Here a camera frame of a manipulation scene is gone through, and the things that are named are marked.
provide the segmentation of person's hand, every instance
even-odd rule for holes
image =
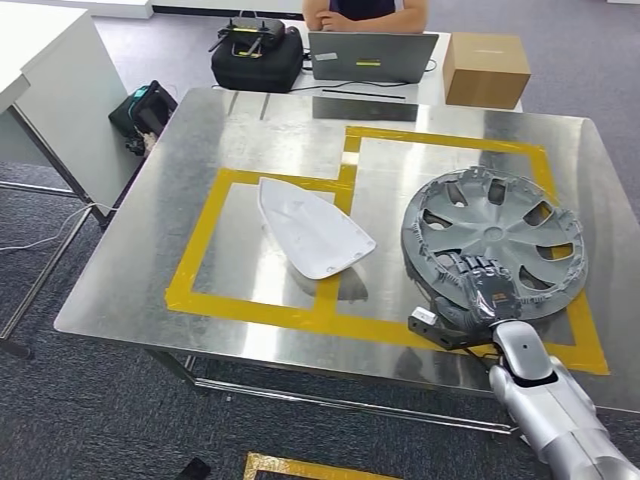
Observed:
[[[355,22],[349,20],[337,12],[328,10],[320,12],[315,16],[322,22],[322,30],[325,32],[353,32],[355,31]]]

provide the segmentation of stainless steel table surface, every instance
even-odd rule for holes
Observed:
[[[346,143],[349,126],[441,136],[425,143],[352,128]],[[447,145],[451,137],[458,140]],[[469,148],[477,147],[473,139],[496,142]],[[522,144],[528,146],[518,150]],[[544,152],[552,178],[542,171]],[[352,198],[345,197],[346,183],[335,179],[354,168],[341,164],[355,161]],[[408,315],[426,301],[400,247],[405,208],[420,186],[478,163],[546,178],[548,190],[555,186],[562,204],[578,212],[589,259],[588,305],[583,298],[572,319],[561,312],[536,325],[596,404],[640,409],[640,229],[595,126],[583,118],[191,90],[55,328],[146,349],[486,393],[488,378],[474,359],[405,332]],[[257,175],[251,172],[328,179],[330,192],[318,194],[351,203],[351,216],[377,248],[340,284],[304,279],[264,227]],[[176,293],[177,284],[192,300]],[[325,310],[308,315],[331,291],[337,301],[324,298]]]

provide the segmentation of person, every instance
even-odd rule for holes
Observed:
[[[422,33],[427,1],[303,0],[303,16],[312,31]]]

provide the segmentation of robotic hand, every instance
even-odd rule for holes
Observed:
[[[450,255],[469,309],[436,298],[448,326],[435,326],[417,308],[409,317],[411,330],[447,350],[494,344],[499,360],[489,370],[491,389],[556,479],[640,480],[640,470],[611,443],[582,387],[547,354],[533,327],[518,320],[520,300],[509,271],[485,257]]]

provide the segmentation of white plastic part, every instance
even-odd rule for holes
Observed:
[[[287,258],[312,280],[341,272],[376,248],[337,207],[288,182],[260,178],[258,207]]]
[[[416,307],[411,316],[427,325],[435,324],[435,314],[426,308]]]

